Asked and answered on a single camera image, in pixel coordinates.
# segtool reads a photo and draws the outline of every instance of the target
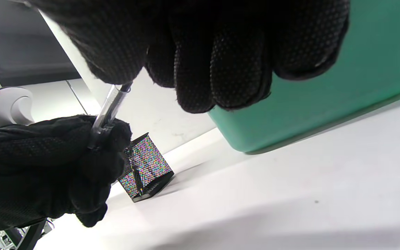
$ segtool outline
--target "green plastic bin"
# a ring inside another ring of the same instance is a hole
[[[209,112],[234,149],[275,149],[400,99],[400,0],[351,0],[350,20],[338,62],[324,75],[274,76],[266,100]]]

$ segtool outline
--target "gloved hand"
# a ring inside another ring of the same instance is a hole
[[[124,169],[129,124],[115,120],[105,144],[87,149],[95,117],[74,116],[0,128],[0,231],[76,214],[94,226]]]
[[[203,113],[266,98],[272,72],[304,80],[336,61],[350,0],[29,0],[110,84],[143,66],[180,106]]]

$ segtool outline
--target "white table surface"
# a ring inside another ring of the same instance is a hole
[[[165,158],[156,197],[116,184],[103,221],[65,215],[35,250],[400,249],[400,102],[263,155],[213,130]]]

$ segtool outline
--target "black metal frame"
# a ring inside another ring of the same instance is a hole
[[[41,233],[44,229],[44,225],[47,220],[30,226],[16,250],[33,250],[35,248],[36,242],[41,238]]]

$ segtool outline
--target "white wall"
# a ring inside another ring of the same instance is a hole
[[[100,106],[91,96],[84,81],[71,80],[78,98],[84,103],[89,114],[97,114]],[[35,122],[84,114],[84,109],[78,102],[66,81],[56,81],[43,84],[22,86],[33,94],[32,117]]]
[[[95,78],[83,57],[56,23],[44,17],[100,105],[110,86]],[[145,70],[135,79],[117,118],[131,124],[133,136],[149,132],[160,151],[168,152],[216,127],[207,114],[192,115],[177,104],[174,90],[153,84]]]

